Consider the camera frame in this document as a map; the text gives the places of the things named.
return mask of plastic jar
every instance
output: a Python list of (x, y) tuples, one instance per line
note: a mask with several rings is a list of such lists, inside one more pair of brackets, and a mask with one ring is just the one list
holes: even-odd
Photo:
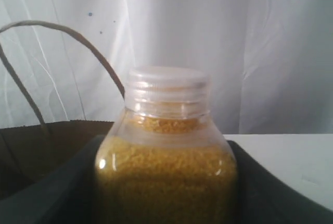
[(95, 162), (95, 222), (232, 222), (237, 165), (209, 114), (209, 77), (181, 68), (130, 72), (125, 110)]

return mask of white wall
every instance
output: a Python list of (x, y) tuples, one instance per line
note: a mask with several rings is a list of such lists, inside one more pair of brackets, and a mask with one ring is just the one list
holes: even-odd
[[(332, 1), (0, 0), (0, 26), (24, 19), (70, 26), (122, 81), (135, 65), (209, 72), (224, 133), (332, 133)], [(122, 98), (75, 40), (30, 27), (0, 41), (47, 122), (115, 120)], [(0, 128), (35, 124), (0, 65)]]

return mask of paper bag handle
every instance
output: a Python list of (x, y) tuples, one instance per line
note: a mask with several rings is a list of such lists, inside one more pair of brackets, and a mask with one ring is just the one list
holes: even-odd
[[(51, 23), (51, 22), (44, 22), (44, 21), (35, 21), (35, 20), (25, 20), (25, 21), (19, 21), (19, 22), (13, 22), (13, 23), (7, 24), (7, 25), (3, 26), (2, 28), (0, 28), (0, 33), (5, 32), (6, 30), (9, 30), (10, 28), (19, 27), (19, 26), (43, 26), (43, 27), (46, 27), (46, 28), (49, 28), (49, 29), (59, 30), (59, 31), (62, 31), (64, 33), (67, 33), (68, 35), (70, 35), (71, 37), (73, 37), (74, 39), (76, 39), (77, 41), (82, 43), (84, 46), (86, 46), (88, 49), (90, 49), (90, 51), (95, 55), (97, 60), (106, 69), (106, 71), (109, 73), (112, 80), (116, 84), (117, 88), (119, 89), (122, 97), (124, 98), (124, 94), (125, 94), (124, 86), (121, 83), (117, 74), (115, 73), (114, 69), (110, 66), (108, 61), (101, 54), (101, 52), (99, 52), (91, 44), (91, 42), (89, 42), (83, 35), (81, 35), (80, 33), (78, 33), (75, 30), (72, 30), (69, 27), (62, 26), (60, 24)], [(29, 105), (33, 109), (35, 115), (37, 116), (39, 122), (41, 123), (41, 127), (42, 127), (43, 132), (45, 133), (45, 135), (47, 137), (50, 137), (50, 131), (49, 131), (47, 125), (45, 124), (45, 121), (43, 119), (41, 111), (38, 109), (36, 103), (32, 99), (29, 92), (26, 90), (22, 81), (20, 80), (20, 78), (18, 77), (16, 72), (14, 71), (14, 68), (12, 67), (10, 62), (8, 61), (1, 44), (0, 44), (0, 59), (1, 59), (2, 63), (4, 64), (6, 70), (10, 74), (10, 76), (15, 81), (16, 85), (19, 87), (19, 89), (22, 92), (22, 94), (24, 95), (24, 97), (27, 99)]]

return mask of yellow powder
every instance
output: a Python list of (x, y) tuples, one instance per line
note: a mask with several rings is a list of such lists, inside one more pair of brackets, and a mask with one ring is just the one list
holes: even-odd
[[(200, 126), (195, 120), (156, 121), (136, 124), (158, 133)], [(149, 146), (109, 137), (96, 158), (96, 182), (97, 223), (224, 224), (233, 214), (237, 167), (217, 144)]]

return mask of jar lid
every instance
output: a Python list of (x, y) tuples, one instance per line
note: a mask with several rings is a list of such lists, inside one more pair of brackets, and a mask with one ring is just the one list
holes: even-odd
[(126, 101), (195, 103), (209, 96), (210, 78), (203, 72), (176, 67), (146, 66), (130, 71)]

